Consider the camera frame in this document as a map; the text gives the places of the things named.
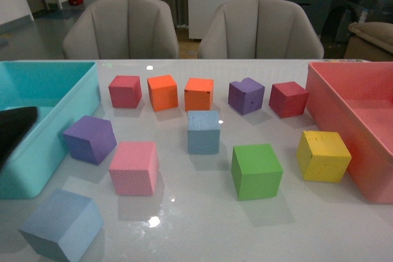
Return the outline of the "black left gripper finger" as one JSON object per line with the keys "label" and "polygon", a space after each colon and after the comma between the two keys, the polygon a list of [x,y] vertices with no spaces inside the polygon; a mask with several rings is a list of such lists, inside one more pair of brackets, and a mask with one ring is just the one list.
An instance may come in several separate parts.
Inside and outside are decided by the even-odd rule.
{"label": "black left gripper finger", "polygon": [[38,110],[34,106],[1,111],[1,169],[37,118]]}

